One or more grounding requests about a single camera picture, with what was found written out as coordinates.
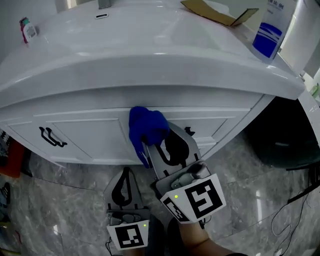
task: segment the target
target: cardboard piece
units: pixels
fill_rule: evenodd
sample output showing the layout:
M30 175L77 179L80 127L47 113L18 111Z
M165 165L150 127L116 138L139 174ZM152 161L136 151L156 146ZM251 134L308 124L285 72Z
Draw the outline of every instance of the cardboard piece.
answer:
M203 0L184 0L181 3L195 14L228 27L234 27L246 22L259 10L258 8L249 8L238 18L234 18L216 11Z
M149 220L106 228L118 251L148 246Z
M227 205L217 174L168 191L161 202L182 224L196 223Z

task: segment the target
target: floor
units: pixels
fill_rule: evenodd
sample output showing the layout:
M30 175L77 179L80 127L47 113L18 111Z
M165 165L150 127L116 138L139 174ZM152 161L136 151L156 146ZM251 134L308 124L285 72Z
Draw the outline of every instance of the floor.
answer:
M206 230L219 245L248 256L273 256L284 251L289 228L273 235L271 221L286 201L308 183L305 170L285 171L263 165L243 134L207 160L217 173L227 205L216 212ZM131 166L145 204L166 226L172 216L155 198L149 185L154 173ZM9 181L13 227L20 233L24 256L108 256L109 238L103 191L123 166L68 164L60 168L32 154L29 169L33 178L22 175ZM285 256L301 256L320 243L320 190L308 195L302 218ZM274 219L274 232L298 223L304 198L286 206ZM15 247L2 239L1 247Z

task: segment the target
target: cabinet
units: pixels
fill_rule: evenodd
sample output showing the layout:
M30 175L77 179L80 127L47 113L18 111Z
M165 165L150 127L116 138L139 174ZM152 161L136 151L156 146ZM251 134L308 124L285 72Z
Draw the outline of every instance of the cabinet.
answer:
M185 129L190 127L201 155L208 152L249 111L228 107L148 107ZM31 121L7 126L52 161L89 164L140 164L129 139L130 108L108 108L35 115ZM54 140L67 145L53 146L42 137L39 127L50 128Z

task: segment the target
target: blue cloth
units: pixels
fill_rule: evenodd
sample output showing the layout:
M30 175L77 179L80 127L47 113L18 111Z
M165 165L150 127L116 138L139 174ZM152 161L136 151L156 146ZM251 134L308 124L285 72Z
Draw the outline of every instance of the blue cloth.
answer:
M150 111L143 106L135 106L130 110L129 138L146 168L149 168L149 164L142 142L148 146L160 146L169 132L168 121L161 112Z

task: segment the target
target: cabinet handle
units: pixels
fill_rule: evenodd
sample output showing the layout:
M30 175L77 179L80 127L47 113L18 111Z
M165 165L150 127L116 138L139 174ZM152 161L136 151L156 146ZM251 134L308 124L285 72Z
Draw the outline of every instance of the cabinet handle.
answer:
M43 127L39 127L40 131L41 131L41 137L46 141L48 142L49 144L51 144L52 146L56 146L57 144L54 144L52 141L48 140L45 136L44 136L44 131L45 129Z
M52 132L52 130L50 129L50 128L45 128L46 129L46 131L48 132L48 138L50 139L50 140L52 140L54 143L55 143L55 145L58 145L59 147L61 147L61 148L63 148L65 145L68 145L68 143L66 143L66 142L62 142L62 144L59 142L59 141L56 141L54 138L52 138L51 137L51 132Z
M196 132L195 131L191 131L190 129L191 129L191 127L184 128L185 132L192 137Z

